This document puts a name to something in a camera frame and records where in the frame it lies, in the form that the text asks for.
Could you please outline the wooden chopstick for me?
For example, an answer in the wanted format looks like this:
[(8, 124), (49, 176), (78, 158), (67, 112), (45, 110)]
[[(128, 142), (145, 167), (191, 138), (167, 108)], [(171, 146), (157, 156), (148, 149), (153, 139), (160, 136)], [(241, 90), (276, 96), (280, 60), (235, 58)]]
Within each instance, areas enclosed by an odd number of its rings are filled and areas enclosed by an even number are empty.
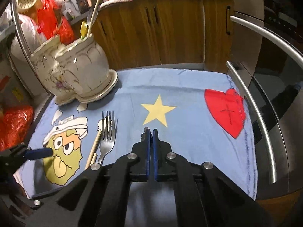
[(96, 135), (96, 137), (95, 137), (95, 139), (94, 139), (94, 143), (93, 143), (93, 145), (92, 145), (92, 147), (91, 147), (90, 154), (89, 154), (88, 159), (87, 159), (87, 162), (86, 162), (85, 170), (91, 165), (91, 163), (92, 163), (92, 161), (93, 161), (94, 154), (96, 153), (96, 150), (97, 150), (97, 148), (98, 148), (98, 142), (99, 142), (101, 133), (102, 133), (101, 130), (99, 130), (99, 131), (97, 132), (97, 135)]

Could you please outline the silver fork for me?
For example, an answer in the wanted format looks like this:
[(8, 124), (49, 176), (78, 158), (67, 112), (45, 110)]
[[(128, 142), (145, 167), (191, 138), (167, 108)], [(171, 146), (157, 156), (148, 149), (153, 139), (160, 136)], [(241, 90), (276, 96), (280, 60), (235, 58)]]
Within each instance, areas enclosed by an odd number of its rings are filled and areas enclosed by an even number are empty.
[(114, 146), (116, 140), (116, 119), (114, 110), (107, 111), (106, 113), (102, 112), (101, 119), (101, 137), (100, 137), (100, 157), (98, 163), (102, 166), (104, 158), (109, 154)]

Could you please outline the wooden kitchen cabinet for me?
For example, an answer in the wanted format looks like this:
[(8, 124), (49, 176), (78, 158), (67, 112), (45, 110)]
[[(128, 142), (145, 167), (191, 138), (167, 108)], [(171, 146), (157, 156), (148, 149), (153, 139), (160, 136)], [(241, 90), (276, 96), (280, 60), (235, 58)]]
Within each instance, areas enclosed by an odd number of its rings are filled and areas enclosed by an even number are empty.
[(234, 0), (132, 0), (103, 8), (92, 27), (115, 70), (203, 64), (226, 73)]

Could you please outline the red plastic bag lower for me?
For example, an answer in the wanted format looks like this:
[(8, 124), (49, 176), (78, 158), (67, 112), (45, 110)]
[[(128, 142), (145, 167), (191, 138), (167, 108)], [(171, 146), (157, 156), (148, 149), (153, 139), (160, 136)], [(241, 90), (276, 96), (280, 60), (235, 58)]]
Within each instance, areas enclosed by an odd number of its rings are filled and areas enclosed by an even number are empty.
[(7, 108), (1, 116), (1, 151), (21, 144), (29, 131), (34, 109), (29, 105)]

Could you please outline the blue cartoon cloth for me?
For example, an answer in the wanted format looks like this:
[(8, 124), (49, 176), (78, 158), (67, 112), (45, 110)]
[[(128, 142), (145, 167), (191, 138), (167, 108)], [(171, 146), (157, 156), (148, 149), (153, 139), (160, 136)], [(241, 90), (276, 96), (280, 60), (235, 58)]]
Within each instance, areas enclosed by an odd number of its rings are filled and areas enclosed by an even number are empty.
[(139, 141), (144, 127), (157, 129), (159, 137), (190, 162), (213, 162), (251, 198), (256, 197), (257, 167), (254, 135), (246, 102), (227, 75), (177, 69), (135, 69), (119, 73), (113, 90), (89, 104), (73, 101), (58, 106), (51, 101), (30, 147), (41, 148), (55, 129), (83, 126), (78, 131), (78, 152), (67, 156), (72, 174), (58, 177), (44, 160), (28, 161), (20, 176), (26, 192), (36, 195), (70, 183), (83, 172), (101, 116), (114, 110), (117, 141), (105, 163), (116, 161)]

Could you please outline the cream ceramic double utensil holder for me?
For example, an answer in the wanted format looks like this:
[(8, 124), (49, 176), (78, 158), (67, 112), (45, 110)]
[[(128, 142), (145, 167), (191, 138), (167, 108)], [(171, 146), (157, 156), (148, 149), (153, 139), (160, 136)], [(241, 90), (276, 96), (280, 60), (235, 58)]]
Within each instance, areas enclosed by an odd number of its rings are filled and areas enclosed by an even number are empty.
[(30, 60), (58, 106), (74, 100), (101, 100), (118, 82), (118, 73), (109, 68), (106, 54), (92, 34), (67, 46), (56, 35), (40, 45)]

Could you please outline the yellow green plastic spoon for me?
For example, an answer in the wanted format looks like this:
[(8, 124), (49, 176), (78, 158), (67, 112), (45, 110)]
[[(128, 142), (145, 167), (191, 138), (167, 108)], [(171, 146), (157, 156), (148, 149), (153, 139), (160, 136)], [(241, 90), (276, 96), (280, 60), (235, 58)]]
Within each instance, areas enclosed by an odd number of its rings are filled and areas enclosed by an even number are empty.
[(80, 33), (81, 33), (81, 39), (84, 39), (88, 32), (88, 23), (83, 21), (81, 23)]

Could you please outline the red plastic bag hanging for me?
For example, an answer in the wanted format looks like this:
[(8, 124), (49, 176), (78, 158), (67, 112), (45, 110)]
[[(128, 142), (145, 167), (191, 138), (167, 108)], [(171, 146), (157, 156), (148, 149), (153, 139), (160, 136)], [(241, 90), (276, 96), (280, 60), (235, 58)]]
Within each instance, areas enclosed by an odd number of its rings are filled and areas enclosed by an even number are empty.
[(49, 40), (58, 35), (64, 45), (72, 43), (76, 38), (62, 12), (65, 0), (42, 0), (42, 4), (37, 11), (37, 21), (44, 36)]

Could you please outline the stainless steel oven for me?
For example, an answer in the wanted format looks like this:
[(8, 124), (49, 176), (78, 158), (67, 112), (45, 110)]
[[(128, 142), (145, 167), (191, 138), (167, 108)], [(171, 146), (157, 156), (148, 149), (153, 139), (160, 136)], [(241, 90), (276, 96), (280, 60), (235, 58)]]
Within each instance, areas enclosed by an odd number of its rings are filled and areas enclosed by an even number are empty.
[(257, 119), (251, 115), (258, 167), (257, 199), (270, 199), (302, 188), (302, 64), (254, 31), (248, 24), (270, 31), (302, 50), (302, 27), (279, 0), (234, 0), (231, 63), (251, 93), (272, 143), (277, 181), (267, 143)]

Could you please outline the chrome curved rail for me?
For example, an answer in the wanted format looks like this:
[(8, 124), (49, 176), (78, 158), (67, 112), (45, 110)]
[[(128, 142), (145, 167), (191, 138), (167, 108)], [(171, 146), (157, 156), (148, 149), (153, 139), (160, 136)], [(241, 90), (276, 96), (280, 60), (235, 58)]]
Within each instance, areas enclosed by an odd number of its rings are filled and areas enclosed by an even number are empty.
[(15, 24), (15, 28), (16, 28), (16, 37), (17, 40), (19, 42), (20, 45), (20, 49), (28, 63), (28, 65), (30, 66), (33, 74), (36, 76), (38, 82), (40, 83), (40, 85), (43, 87), (44, 92), (47, 93), (48, 95), (50, 95), (50, 92), (44, 87), (44, 85), (42, 84), (42, 82), (39, 80), (38, 78), (38, 74), (36, 73), (35, 69), (34, 69), (34, 65), (31, 62), (30, 56), (31, 56), (31, 50), (27, 44), (26, 38), (24, 36), (23, 30), (22, 30), (22, 26), (20, 24), (20, 20), (19, 20), (19, 13), (17, 11), (17, 0), (11, 0), (10, 2), (11, 5), (11, 16), (12, 16), (12, 20)]

